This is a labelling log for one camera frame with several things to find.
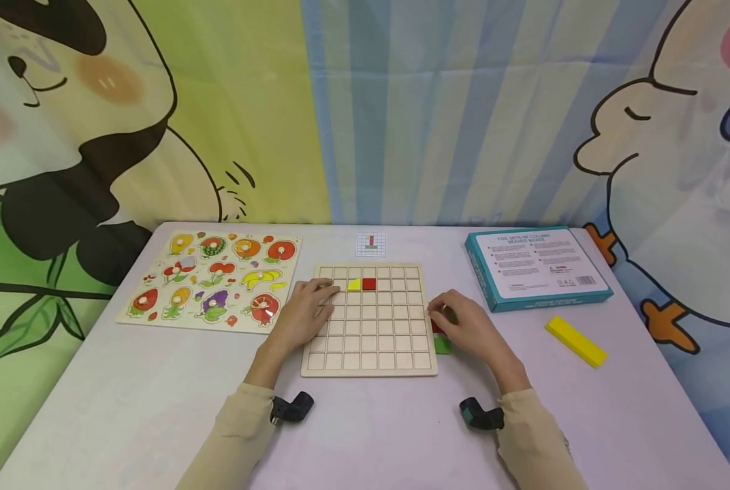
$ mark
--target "cartoon panda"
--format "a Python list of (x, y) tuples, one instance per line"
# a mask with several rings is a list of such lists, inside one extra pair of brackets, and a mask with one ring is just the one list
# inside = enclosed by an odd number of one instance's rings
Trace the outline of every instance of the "cartoon panda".
[(730, 327), (730, 1), (686, 1), (649, 76), (609, 94), (592, 128), (575, 163), (609, 176), (611, 230), (589, 232), (671, 298), (643, 300), (654, 340), (696, 354), (681, 318)]
[(174, 81), (129, 0), (0, 0), (0, 48), (1, 218), (21, 252), (77, 244), (117, 285), (159, 223), (245, 216), (169, 126)]

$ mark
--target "person's hand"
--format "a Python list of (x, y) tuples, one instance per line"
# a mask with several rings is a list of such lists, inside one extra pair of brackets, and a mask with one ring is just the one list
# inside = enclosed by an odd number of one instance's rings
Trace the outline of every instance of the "person's hand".
[[(444, 306), (454, 311), (455, 323), (447, 319)], [(438, 295), (428, 304), (430, 318), (455, 345), (485, 361), (496, 376), (501, 394), (531, 388), (523, 363), (490, 321), (488, 313), (454, 289)]]
[[(442, 312), (444, 305), (458, 317), (457, 325), (447, 319), (446, 311)], [(490, 357), (497, 355), (497, 351), (505, 345), (503, 337), (482, 306), (454, 289), (433, 298), (428, 304), (428, 311), (430, 318), (447, 334), (449, 340), (488, 364)]]
[(319, 333), (335, 309), (328, 304), (317, 314), (319, 304), (340, 290), (331, 284), (332, 279), (312, 279), (299, 280), (294, 285), (267, 340), (256, 351), (244, 382), (257, 387), (275, 387), (283, 362), (294, 349)]
[(332, 279), (299, 280), (268, 336), (271, 345), (288, 355), (313, 339), (335, 309), (328, 304), (317, 314), (317, 306), (339, 290), (338, 286), (332, 285)]

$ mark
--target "bamboo leaf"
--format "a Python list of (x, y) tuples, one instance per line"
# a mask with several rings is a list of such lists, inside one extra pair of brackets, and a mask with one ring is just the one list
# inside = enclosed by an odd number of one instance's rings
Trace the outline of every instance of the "bamboo leaf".
[(0, 359), (49, 340), (61, 315), (52, 296), (35, 295), (15, 309), (0, 328)]

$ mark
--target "forearm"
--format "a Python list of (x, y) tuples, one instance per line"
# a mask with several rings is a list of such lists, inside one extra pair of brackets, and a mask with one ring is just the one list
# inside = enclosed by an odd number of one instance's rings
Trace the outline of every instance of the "forearm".
[(285, 358), (269, 340), (258, 348), (245, 381), (226, 399), (178, 489), (245, 488), (275, 431), (270, 421), (272, 389)]
[(506, 394), (501, 408), (504, 429), (498, 433), (498, 453), (520, 490), (587, 489), (555, 417), (535, 390)]

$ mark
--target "wooden grid board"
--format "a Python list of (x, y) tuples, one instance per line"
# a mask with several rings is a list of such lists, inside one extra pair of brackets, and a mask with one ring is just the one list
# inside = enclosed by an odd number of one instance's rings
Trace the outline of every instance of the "wooden grid board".
[(117, 323), (268, 334), (302, 238), (178, 231), (145, 270)]
[(325, 263), (315, 277), (333, 278), (340, 293), (330, 298), (330, 320), (304, 346), (303, 376), (438, 374), (419, 264)]

